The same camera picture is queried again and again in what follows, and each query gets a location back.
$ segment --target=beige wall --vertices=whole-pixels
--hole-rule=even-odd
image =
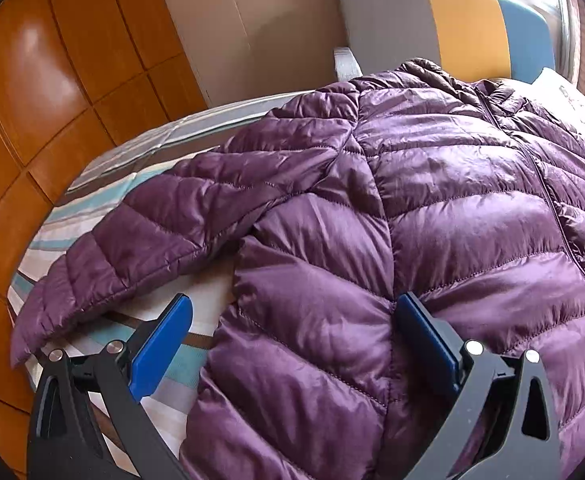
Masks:
[[[212,106],[334,81],[337,0],[166,0]]]

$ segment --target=mattress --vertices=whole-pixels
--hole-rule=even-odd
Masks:
[[[280,94],[206,110],[159,128],[93,160],[32,239],[8,290],[10,316],[15,319],[33,285],[83,233],[90,231],[124,196],[178,160],[193,158],[231,138],[242,126],[261,118],[303,92]],[[157,390],[141,404],[175,455],[186,437],[186,417],[196,398],[199,370],[204,365],[212,334],[222,310],[232,302],[230,259],[214,262],[199,274],[182,276],[153,292],[125,301],[102,317],[79,326],[64,338],[49,342],[28,359],[33,389],[47,355],[63,348],[70,356],[99,352],[113,339],[127,340],[144,320],[156,319],[177,292],[187,294],[194,307],[190,333],[168,367]],[[135,472],[123,451],[108,410],[99,394],[90,394],[96,420],[117,464]]]

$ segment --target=metal pin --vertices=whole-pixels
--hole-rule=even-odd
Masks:
[[[470,339],[466,341],[466,352],[471,355],[481,355],[484,351],[484,345],[482,345],[479,341],[475,341],[474,339]]]
[[[124,342],[115,339],[106,345],[106,352],[109,354],[119,354],[124,349]]]
[[[526,350],[526,359],[528,359],[532,363],[538,363],[540,356],[537,350]]]
[[[56,363],[57,361],[61,361],[62,357],[63,357],[63,350],[61,350],[60,348],[57,348],[48,354],[48,359],[50,359],[50,361],[52,361],[53,363]]]

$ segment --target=jacket zipper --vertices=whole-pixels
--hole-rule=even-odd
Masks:
[[[495,119],[494,115],[490,111],[490,106],[487,102],[487,97],[484,94],[482,94],[479,90],[476,90],[475,93],[477,94],[477,97],[479,98],[479,102],[481,103],[481,108],[483,109],[484,114],[489,117],[490,122],[493,124],[493,126],[495,126],[496,128],[498,128],[499,130],[501,130],[503,132],[502,127],[499,126],[499,123],[497,123],[497,120]],[[561,227],[561,222],[559,221],[559,216],[557,214],[556,209],[553,206],[553,200],[551,199],[551,194],[548,192],[546,184],[544,184],[544,182],[543,182],[543,176],[541,175],[541,171],[540,171],[539,167],[537,166],[537,164],[535,164],[535,160],[533,159],[533,156],[531,155],[528,148],[526,146],[524,146],[521,142],[518,142],[518,144],[521,147],[522,153],[524,153],[524,156],[525,156],[526,160],[528,161],[528,163],[530,163],[532,165],[532,167],[535,169],[535,174],[537,175],[537,180],[539,180],[539,183],[541,184],[541,188],[543,189],[543,194],[546,198],[546,202],[547,202],[548,206],[550,207],[551,211],[553,212],[553,216],[555,218],[555,223],[557,224],[557,227],[559,228],[559,232],[561,233],[561,239],[563,241],[563,245],[564,245],[566,254],[570,257],[570,259],[573,261],[573,263],[575,263],[577,268],[582,273],[582,276],[585,278],[585,270],[581,267],[581,265],[577,261],[575,254],[573,254],[573,251],[570,250],[569,241],[566,238],[566,233],[564,232],[564,229],[562,229],[562,227]]]

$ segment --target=wall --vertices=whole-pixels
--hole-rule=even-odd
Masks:
[[[164,0],[0,5],[0,455],[26,472],[32,391],[6,292],[34,232],[97,155],[205,108]]]
[[[209,105],[335,80],[337,0],[166,0]]]

